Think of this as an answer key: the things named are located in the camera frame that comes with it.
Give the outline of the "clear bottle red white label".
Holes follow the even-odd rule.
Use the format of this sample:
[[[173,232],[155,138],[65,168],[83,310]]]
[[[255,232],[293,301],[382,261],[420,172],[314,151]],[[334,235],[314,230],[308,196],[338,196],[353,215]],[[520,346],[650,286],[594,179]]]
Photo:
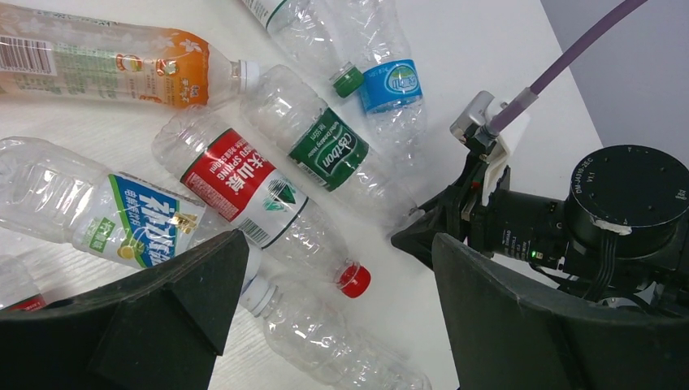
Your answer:
[[[371,273],[332,217],[237,130],[204,106],[175,114],[155,136],[156,161],[286,267],[360,297]]]

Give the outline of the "clear bottle green white label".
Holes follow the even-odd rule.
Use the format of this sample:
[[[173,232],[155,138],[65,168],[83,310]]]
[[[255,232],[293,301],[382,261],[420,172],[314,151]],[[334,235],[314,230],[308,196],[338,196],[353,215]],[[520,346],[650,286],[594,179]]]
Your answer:
[[[349,97],[364,84],[353,59],[352,33],[333,1],[242,3],[289,58],[327,80],[339,97]]]

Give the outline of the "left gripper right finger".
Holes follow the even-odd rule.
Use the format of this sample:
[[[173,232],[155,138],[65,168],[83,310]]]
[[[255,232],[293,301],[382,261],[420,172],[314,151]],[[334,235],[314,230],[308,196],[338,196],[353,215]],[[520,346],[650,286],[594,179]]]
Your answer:
[[[431,257],[460,388],[687,388],[686,319],[573,297],[447,234]]]

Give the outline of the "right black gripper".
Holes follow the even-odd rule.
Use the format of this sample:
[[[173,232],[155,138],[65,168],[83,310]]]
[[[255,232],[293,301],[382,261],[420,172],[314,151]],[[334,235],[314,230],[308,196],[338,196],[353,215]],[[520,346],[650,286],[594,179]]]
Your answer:
[[[670,318],[688,315],[688,170],[641,145],[584,157],[557,200],[472,188],[458,235],[486,257],[526,262],[570,295]]]

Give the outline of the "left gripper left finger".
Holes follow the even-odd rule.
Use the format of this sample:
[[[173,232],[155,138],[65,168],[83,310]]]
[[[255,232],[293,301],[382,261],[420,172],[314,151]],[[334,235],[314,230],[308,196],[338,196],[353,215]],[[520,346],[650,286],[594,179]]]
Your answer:
[[[4,389],[206,389],[249,258],[237,230],[36,311],[1,314]]]

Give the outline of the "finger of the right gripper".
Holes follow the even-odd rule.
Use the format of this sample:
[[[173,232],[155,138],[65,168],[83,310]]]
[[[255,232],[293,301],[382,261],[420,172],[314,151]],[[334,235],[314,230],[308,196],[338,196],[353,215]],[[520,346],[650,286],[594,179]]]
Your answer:
[[[392,235],[392,246],[433,270],[431,247],[436,234],[446,233],[459,241],[468,237],[469,223],[461,217],[468,196],[467,186],[448,186],[421,206],[423,217]]]

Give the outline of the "clear unlabelled bottle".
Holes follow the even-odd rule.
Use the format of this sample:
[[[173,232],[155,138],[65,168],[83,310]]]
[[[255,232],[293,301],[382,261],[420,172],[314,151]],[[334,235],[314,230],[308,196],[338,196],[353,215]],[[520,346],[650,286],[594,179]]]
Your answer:
[[[259,275],[262,251],[249,245],[239,303],[260,319],[268,346],[334,389],[429,389],[430,380],[299,283]]]

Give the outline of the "clear bottle dark green label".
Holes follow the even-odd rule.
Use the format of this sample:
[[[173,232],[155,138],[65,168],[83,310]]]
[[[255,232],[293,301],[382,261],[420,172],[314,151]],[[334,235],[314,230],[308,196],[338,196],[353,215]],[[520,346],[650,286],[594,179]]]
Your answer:
[[[240,112],[356,216],[398,228],[423,214],[390,163],[289,67],[276,65],[263,73]]]

